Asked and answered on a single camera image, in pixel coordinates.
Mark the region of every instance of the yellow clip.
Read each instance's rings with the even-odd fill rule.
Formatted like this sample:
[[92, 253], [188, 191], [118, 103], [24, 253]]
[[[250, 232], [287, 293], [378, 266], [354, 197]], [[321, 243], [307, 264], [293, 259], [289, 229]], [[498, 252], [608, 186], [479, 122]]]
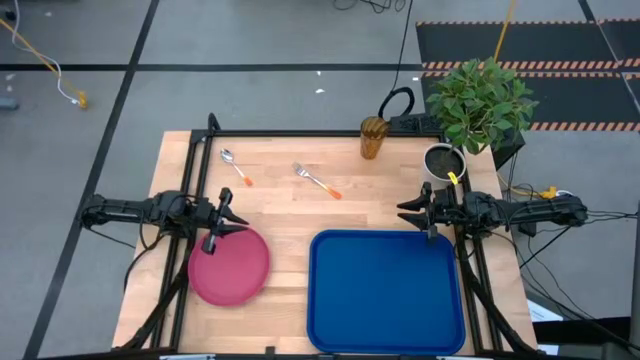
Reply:
[[549, 186], [549, 190], [541, 192], [540, 197], [543, 199], [553, 199], [554, 197], [556, 197], [557, 191], [558, 188], [556, 188], [555, 186]]
[[86, 109], [88, 106], [87, 94], [84, 91], [78, 91], [76, 95], [78, 95], [78, 106], [80, 106], [81, 109]]
[[456, 177], [456, 174], [453, 173], [453, 171], [449, 171], [447, 175], [449, 175], [449, 179], [451, 179], [453, 185], [458, 185], [458, 178]]

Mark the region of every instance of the pink plate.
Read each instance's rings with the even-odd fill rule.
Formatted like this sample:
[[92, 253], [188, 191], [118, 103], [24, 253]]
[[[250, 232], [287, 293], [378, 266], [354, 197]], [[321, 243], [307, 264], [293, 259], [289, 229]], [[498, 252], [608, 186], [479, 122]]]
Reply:
[[213, 255], [201, 249], [206, 236], [189, 259], [189, 282], [195, 292], [217, 306], [242, 305], [257, 295], [269, 274], [269, 249], [260, 234], [247, 229], [218, 237]]

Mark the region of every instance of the blue tray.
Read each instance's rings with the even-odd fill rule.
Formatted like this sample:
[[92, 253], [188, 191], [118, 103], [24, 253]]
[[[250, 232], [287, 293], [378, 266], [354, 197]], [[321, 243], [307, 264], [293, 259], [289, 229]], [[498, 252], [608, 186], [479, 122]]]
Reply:
[[451, 355], [465, 329], [453, 247], [413, 231], [327, 230], [311, 243], [307, 333], [319, 350]]

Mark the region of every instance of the orange handle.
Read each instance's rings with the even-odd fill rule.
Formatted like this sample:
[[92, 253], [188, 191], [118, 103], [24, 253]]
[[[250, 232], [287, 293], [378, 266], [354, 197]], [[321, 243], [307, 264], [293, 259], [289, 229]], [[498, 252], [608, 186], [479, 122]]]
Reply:
[[329, 192], [329, 194], [331, 194], [331, 196], [333, 196], [337, 200], [342, 199], [342, 194], [340, 194], [339, 192], [333, 190], [332, 188], [327, 187], [327, 191]]

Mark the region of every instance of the yellow cable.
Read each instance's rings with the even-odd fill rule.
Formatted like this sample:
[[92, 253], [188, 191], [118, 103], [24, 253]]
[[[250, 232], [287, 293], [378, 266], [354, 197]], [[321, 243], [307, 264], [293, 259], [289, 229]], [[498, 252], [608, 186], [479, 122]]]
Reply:
[[25, 40], [25, 38], [22, 37], [22, 35], [20, 35], [20, 33], [16, 32], [13, 27], [11, 27], [11, 25], [7, 24], [3, 19], [0, 18], [0, 25], [4, 26], [5, 28], [7, 28], [9, 31], [11, 31], [11, 33], [15, 33], [16, 37], [22, 41], [23, 44], [25, 44], [27, 46], [27, 48], [29, 48], [29, 50], [31, 50], [33, 52], [33, 54], [47, 67], [49, 68], [49, 70], [51, 70], [54, 74], [56, 74], [56, 76], [62, 81], [62, 83], [68, 87], [69, 89], [71, 89], [71, 91], [73, 91], [74, 93], [76, 93], [76, 95], [78, 96], [78, 106], [80, 106], [83, 109], [87, 108], [87, 94], [84, 91], [80, 91], [78, 89], [76, 89], [73, 85], [71, 85], [70, 82], [66, 81], [64, 78], [61, 77], [61, 74], [58, 72], [58, 70], [56, 68], [54, 68], [48, 61], [46, 61], [43, 57], [42, 54], [40, 54], [38, 52], [38, 50], [34, 49], [33, 46], [31, 46], [31, 44], [29, 44], [29, 42], [27, 40]]
[[513, 16], [513, 9], [516, 7], [516, 0], [511, 0], [511, 4], [509, 4], [509, 12], [507, 13], [507, 20], [505, 20], [504, 25], [502, 25], [502, 32], [500, 33], [500, 39], [498, 40], [498, 46], [496, 46], [496, 52], [493, 54], [493, 61], [498, 61], [498, 55], [500, 54], [500, 47], [502, 47], [502, 40], [504, 40], [504, 34], [507, 33], [507, 26], [509, 26], [509, 22], [511, 21], [511, 17]]

